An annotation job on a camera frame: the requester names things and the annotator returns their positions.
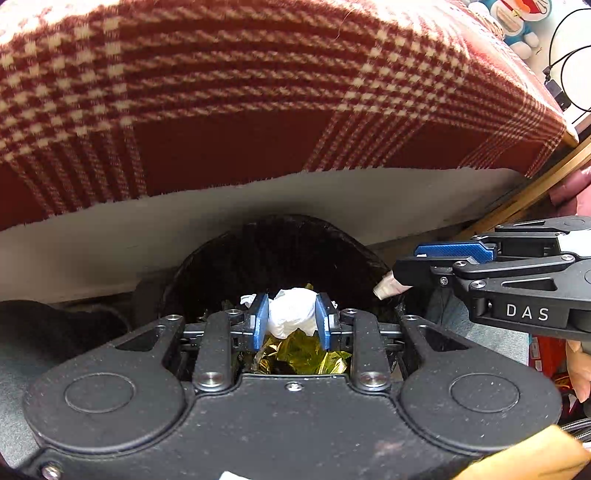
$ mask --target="gold foil wrapper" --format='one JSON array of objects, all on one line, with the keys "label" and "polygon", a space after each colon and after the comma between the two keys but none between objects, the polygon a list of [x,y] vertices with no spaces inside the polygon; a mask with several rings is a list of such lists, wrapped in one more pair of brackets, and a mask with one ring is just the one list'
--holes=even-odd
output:
[{"label": "gold foil wrapper", "polygon": [[297,375],[338,375],[349,368],[347,352],[325,352],[318,334],[307,336],[300,329],[285,340],[269,336],[255,355],[254,371],[272,374],[275,361],[286,362]]}]

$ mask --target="checkered fabric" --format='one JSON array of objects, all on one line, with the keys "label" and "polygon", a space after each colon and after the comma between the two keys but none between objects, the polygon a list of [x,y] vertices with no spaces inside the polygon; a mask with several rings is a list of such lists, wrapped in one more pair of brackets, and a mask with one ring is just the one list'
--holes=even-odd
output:
[{"label": "checkered fabric", "polygon": [[300,171],[530,176],[564,129],[453,0],[0,6],[0,229]]}]

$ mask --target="crumpled tissue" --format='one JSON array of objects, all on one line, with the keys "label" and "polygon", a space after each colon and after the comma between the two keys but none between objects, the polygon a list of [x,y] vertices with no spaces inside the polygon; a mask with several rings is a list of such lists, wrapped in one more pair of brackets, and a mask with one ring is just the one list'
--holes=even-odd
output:
[{"label": "crumpled tissue", "polygon": [[[250,307],[256,294],[244,295],[240,304]],[[280,290],[274,299],[269,299],[267,332],[275,338],[285,339],[291,332],[302,330],[314,335],[316,327],[316,292],[307,288]]]}]

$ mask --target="stuffed toy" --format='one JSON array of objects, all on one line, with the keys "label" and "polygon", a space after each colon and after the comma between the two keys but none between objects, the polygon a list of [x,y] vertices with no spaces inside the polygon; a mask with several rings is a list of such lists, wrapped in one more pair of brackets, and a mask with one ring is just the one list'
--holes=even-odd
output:
[{"label": "stuffed toy", "polygon": [[546,18],[552,10],[551,0],[465,0],[468,8],[480,15],[489,14],[505,31],[505,43],[519,58],[526,60],[532,48],[540,44],[530,22]]}]

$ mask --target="black trash bin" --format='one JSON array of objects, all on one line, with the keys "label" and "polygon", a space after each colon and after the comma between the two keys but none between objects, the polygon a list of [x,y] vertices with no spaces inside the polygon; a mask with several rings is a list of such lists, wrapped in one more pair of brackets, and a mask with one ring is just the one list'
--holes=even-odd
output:
[{"label": "black trash bin", "polygon": [[237,306],[240,297],[311,284],[339,308],[398,319],[397,298],[378,300],[374,286],[390,268],[371,250],[323,220],[304,215],[270,216],[205,243],[179,267],[164,290],[160,316],[188,322]]}]

